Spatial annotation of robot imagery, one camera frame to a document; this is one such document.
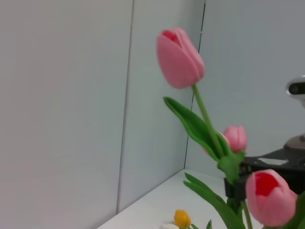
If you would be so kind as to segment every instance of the tulip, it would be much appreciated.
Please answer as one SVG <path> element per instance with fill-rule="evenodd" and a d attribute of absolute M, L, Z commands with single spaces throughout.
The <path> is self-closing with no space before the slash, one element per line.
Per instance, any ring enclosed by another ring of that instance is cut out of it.
<path fill-rule="evenodd" d="M 224 136 L 226 136 L 229 146 L 233 152 L 238 152 L 241 150 L 246 150 L 247 148 L 247 134 L 244 126 L 233 126 L 230 125 L 224 131 Z"/>
<path fill-rule="evenodd" d="M 174 88 L 192 86 L 203 77 L 204 62 L 180 28 L 163 31 L 158 36 L 157 57 L 167 82 Z"/>
<path fill-rule="evenodd" d="M 191 225 L 191 218 L 184 210 L 176 210 L 174 220 L 179 228 L 187 228 Z"/>
<path fill-rule="evenodd" d="M 265 226 L 280 227 L 295 214 L 297 195 L 274 170 L 252 173 L 246 182 L 252 216 Z"/>

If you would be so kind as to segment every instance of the camera lens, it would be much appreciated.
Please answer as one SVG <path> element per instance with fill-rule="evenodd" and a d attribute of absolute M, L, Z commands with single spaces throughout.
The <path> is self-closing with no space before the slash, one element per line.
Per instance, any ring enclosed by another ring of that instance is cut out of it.
<path fill-rule="evenodd" d="M 293 83 L 288 91 L 290 94 L 305 94 L 305 83 Z"/>

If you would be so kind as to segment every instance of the leaf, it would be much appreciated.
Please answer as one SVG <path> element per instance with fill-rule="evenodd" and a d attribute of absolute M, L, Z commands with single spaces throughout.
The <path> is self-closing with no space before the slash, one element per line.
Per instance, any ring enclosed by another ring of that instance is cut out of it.
<path fill-rule="evenodd" d="M 234 198 L 228 198 L 227 205 L 235 212 L 237 217 L 243 221 L 243 207 L 241 206 L 240 201 Z"/>
<path fill-rule="evenodd" d="M 282 229 L 295 229 L 305 219 L 305 192 L 299 195 L 296 201 L 295 216 Z"/>
<path fill-rule="evenodd" d="M 297 226 L 297 229 L 304 229 L 305 228 L 305 218 L 302 219 L 302 221 Z"/>
<path fill-rule="evenodd" d="M 218 168 L 225 173 L 230 184 L 239 178 L 239 165 L 244 160 L 244 154 L 229 154 L 223 156 L 218 162 Z"/>
<path fill-rule="evenodd" d="M 213 150 L 214 146 L 211 146 L 212 139 L 205 122 L 190 109 L 170 97 L 165 97 L 164 102 L 180 119 L 188 135 L 199 145 L 203 146 L 208 154 L 218 162 L 219 157 L 217 152 Z"/>
<path fill-rule="evenodd" d="M 193 229 L 199 229 L 198 227 L 196 227 L 194 224 L 191 224 Z"/>
<path fill-rule="evenodd" d="M 206 229 L 212 229 L 212 220 L 210 220 L 208 222 L 208 225 L 206 225 Z"/>
<path fill-rule="evenodd" d="M 213 196 L 218 199 L 220 202 L 225 203 L 224 199 L 222 199 L 219 195 L 214 193 L 204 182 L 198 180 L 197 178 L 193 177 L 192 175 L 188 173 L 184 173 L 186 179 L 188 179 L 191 183 L 198 185 L 202 189 L 206 189 L 207 191 L 210 191 Z"/>
<path fill-rule="evenodd" d="M 233 210 L 227 206 L 227 204 L 215 198 L 213 193 L 211 193 L 208 189 L 203 189 L 197 184 L 193 184 L 188 181 L 184 181 L 183 183 L 216 209 L 227 226 L 227 229 L 245 229 L 243 222 L 237 217 L 235 212 L 233 212 Z"/>
<path fill-rule="evenodd" d="M 243 219 L 243 207 L 242 207 L 242 206 L 240 206 L 240 207 L 238 208 L 236 214 L 237 214 L 237 217 L 243 222 L 244 219 Z"/>
<path fill-rule="evenodd" d="M 227 156 L 229 154 L 232 154 L 232 150 L 230 149 L 227 141 L 224 139 L 224 137 L 216 131 L 217 138 L 219 140 L 220 146 L 223 149 L 224 155 Z"/>

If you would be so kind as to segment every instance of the tabletop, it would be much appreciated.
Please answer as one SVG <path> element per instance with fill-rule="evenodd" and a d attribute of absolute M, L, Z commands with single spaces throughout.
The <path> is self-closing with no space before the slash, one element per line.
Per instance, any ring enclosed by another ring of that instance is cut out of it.
<path fill-rule="evenodd" d="M 183 184 L 185 172 L 200 179 L 215 193 L 225 198 L 224 182 L 221 178 L 185 169 L 98 229 L 159 229 L 162 224 L 173 222 L 176 209 L 184 209 L 191 217 L 192 223 L 200 229 L 205 229 L 210 219 L 213 229 L 226 229 L 213 206 Z M 262 228 L 256 220 L 253 219 L 252 223 L 254 229 Z"/>

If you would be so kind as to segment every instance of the white flower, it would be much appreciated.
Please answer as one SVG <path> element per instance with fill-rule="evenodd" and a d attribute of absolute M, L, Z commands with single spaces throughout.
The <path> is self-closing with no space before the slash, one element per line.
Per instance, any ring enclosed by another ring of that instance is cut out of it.
<path fill-rule="evenodd" d="M 167 224 L 161 225 L 160 229 L 179 229 L 179 227 L 177 227 L 174 224 L 167 223 Z"/>

